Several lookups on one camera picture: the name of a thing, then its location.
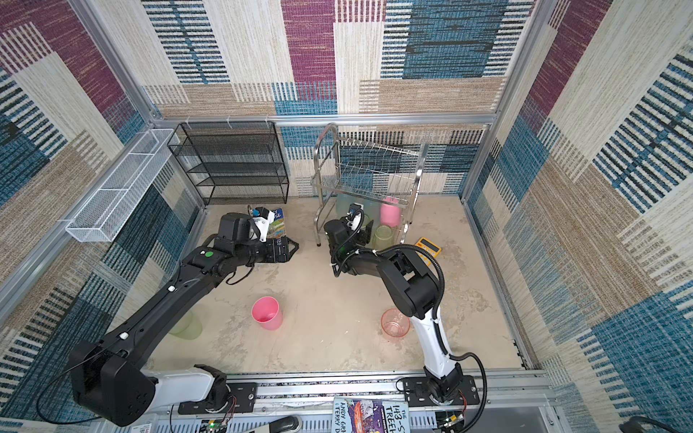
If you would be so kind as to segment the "teal cup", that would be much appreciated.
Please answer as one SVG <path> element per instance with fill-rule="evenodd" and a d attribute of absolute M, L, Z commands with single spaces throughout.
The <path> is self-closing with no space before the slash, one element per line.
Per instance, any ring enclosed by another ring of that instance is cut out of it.
<path fill-rule="evenodd" d="M 351 204 L 354 202 L 354 198 L 347 194 L 339 194 L 336 198 L 335 215 L 337 218 L 342 218 L 346 216 L 349 212 Z"/>

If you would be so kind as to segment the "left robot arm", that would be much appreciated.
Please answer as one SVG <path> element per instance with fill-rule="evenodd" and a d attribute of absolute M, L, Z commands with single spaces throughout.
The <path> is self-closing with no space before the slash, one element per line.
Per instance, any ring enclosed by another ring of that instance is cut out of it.
<path fill-rule="evenodd" d="M 145 364 L 192 307 L 238 267 L 287 263 L 299 248 L 288 236 L 263 238 L 247 214 L 225 214 L 218 232 L 185 256 L 173 277 L 137 312 L 99 341 L 83 340 L 70 351 L 65 371 L 40 392 L 37 415 L 54 422 L 48 400 L 63 384 L 70 385 L 75 404 L 92 412 L 93 420 L 118 427 L 133 424 L 148 411 L 181 403 L 208 413 L 227 411 L 231 391 L 226 374 L 217 368 L 196 364 L 188 370 L 148 373 Z"/>

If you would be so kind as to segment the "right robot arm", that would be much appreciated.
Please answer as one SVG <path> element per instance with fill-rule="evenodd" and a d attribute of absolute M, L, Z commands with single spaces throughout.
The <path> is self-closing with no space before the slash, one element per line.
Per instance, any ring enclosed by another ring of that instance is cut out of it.
<path fill-rule="evenodd" d="M 438 403 L 458 396 L 464 373 L 460 363 L 473 355 L 455 355 L 443 328 L 440 305 L 445 278 L 435 258 L 424 249 L 397 244 L 377 251 L 361 243 L 360 228 L 346 216 L 324 225 L 333 274 L 381 279 L 393 304 L 413 323 L 424 354 L 423 371 L 430 395 Z"/>

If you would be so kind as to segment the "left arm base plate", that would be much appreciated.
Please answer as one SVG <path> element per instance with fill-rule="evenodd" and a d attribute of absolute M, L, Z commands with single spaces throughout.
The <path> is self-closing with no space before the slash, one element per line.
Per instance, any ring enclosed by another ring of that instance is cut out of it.
<path fill-rule="evenodd" d="M 227 384 L 227 398 L 223 405 L 215 408 L 209 402 L 182 402 L 177 409 L 179 415 L 216 415 L 251 413 L 256 404 L 257 382 L 231 382 Z"/>

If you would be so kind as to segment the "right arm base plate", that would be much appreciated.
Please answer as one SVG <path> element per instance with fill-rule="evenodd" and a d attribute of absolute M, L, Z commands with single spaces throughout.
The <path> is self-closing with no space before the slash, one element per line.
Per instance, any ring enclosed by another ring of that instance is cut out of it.
<path fill-rule="evenodd" d="M 461 381 L 449 392 L 443 389 L 431 378 L 421 376 L 406 376 L 395 383 L 395 388 L 402 393 L 410 407 L 426 406 L 464 406 L 479 405 L 482 391 L 471 375 L 464 375 Z"/>

